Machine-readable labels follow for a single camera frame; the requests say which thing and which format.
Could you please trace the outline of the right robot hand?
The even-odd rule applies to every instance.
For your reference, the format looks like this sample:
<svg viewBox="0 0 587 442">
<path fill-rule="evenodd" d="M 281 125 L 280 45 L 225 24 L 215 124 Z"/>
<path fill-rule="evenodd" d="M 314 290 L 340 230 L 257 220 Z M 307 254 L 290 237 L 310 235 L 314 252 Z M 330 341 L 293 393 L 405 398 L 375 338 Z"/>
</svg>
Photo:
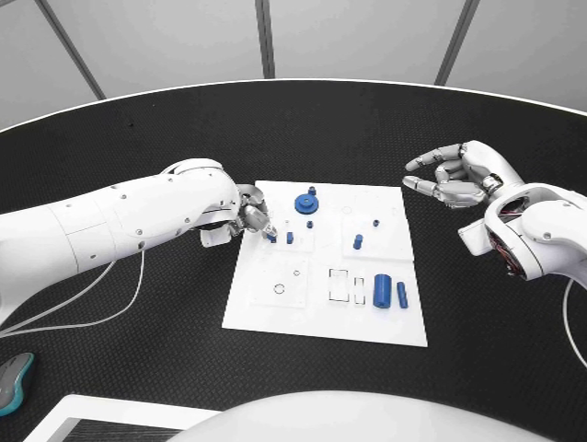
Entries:
<svg viewBox="0 0 587 442">
<path fill-rule="evenodd" d="M 506 158 L 480 141 L 433 149 L 408 162 L 405 171 L 414 172 L 430 164 L 437 164 L 434 180 L 408 175 L 402 184 L 453 209 L 489 204 L 525 184 Z"/>
</svg>

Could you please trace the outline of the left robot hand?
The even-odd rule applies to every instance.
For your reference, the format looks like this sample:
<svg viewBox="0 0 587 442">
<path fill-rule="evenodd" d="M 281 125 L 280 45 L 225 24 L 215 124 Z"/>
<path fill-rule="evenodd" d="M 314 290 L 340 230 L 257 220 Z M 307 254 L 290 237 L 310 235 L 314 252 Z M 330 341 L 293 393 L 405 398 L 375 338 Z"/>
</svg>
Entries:
<svg viewBox="0 0 587 442">
<path fill-rule="evenodd" d="M 260 188 L 251 184 L 238 185 L 241 206 L 237 218 L 229 222 L 229 232 L 237 236 L 244 230 L 261 233 L 270 241 L 277 240 L 277 228 L 268 216 L 267 202 Z"/>
</svg>

